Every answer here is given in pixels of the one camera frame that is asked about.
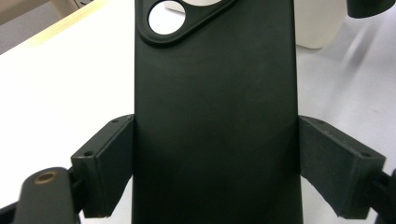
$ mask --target white object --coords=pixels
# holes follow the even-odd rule
[[[209,6],[219,0],[183,0],[194,6]],[[173,2],[166,7],[183,11]],[[294,16],[296,28],[296,44],[321,49],[328,46],[347,15],[346,0],[294,0]]]

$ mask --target black phone case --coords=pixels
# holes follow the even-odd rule
[[[149,28],[135,0],[134,224],[303,223],[292,0]]]

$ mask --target white table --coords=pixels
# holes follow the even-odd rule
[[[297,48],[299,113],[323,119],[396,168],[396,7],[346,19],[322,50]],[[134,1],[95,0],[0,56],[0,207],[22,181],[70,156],[109,120],[134,113]],[[303,180],[305,224],[344,221]],[[131,183],[114,216],[131,223]]]

